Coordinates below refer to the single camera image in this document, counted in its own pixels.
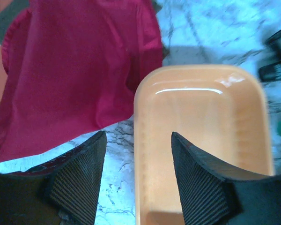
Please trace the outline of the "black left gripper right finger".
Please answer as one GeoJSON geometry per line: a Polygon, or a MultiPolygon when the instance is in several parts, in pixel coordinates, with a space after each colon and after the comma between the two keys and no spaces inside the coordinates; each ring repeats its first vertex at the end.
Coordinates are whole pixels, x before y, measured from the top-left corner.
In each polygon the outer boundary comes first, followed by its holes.
{"type": "Polygon", "coordinates": [[[179,133],[171,151],[187,225],[281,225],[281,174],[233,166],[179,133]]]}

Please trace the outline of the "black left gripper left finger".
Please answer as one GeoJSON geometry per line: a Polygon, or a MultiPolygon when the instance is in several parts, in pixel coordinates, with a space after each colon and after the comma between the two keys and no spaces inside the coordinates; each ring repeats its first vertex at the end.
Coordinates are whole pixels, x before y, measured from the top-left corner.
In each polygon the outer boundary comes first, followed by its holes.
{"type": "Polygon", "coordinates": [[[80,225],[94,224],[106,145],[99,131],[25,172],[0,173],[0,225],[58,225],[59,212],[80,225]]]}

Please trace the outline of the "orange storage basket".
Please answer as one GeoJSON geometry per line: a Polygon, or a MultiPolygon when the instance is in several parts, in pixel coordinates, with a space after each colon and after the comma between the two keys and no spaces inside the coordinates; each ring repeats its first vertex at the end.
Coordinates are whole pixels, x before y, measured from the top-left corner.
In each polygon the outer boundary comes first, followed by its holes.
{"type": "Polygon", "coordinates": [[[184,222],[173,132],[234,166],[274,175],[266,97],[255,77],[228,65],[159,68],[143,79],[134,98],[138,225],[184,222]]]}

